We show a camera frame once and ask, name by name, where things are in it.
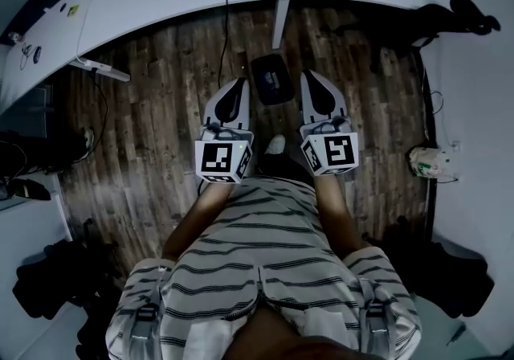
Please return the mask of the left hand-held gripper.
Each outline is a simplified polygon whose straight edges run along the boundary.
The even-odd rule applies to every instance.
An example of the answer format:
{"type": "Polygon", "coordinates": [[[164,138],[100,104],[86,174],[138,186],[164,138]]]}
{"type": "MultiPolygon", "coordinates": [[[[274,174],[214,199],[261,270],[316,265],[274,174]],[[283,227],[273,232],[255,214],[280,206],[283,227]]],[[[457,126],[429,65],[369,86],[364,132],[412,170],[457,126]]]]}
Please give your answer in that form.
{"type": "Polygon", "coordinates": [[[195,142],[196,175],[207,182],[241,183],[253,155],[254,134],[245,130],[250,128],[248,80],[239,77],[222,86],[208,100],[203,122],[211,124],[200,128],[195,142]]]}

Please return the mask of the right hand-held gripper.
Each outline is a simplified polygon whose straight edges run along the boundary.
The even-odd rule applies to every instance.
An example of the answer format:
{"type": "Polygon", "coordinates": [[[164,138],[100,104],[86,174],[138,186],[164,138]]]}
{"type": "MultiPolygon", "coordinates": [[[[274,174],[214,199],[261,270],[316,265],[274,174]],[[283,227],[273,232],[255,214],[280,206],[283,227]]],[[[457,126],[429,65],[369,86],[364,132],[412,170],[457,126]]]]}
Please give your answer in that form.
{"type": "Polygon", "coordinates": [[[304,139],[301,150],[313,175],[343,174],[356,169],[358,134],[352,131],[350,118],[345,117],[342,91],[309,69],[300,75],[300,90],[303,120],[308,124],[300,127],[304,139]]]}

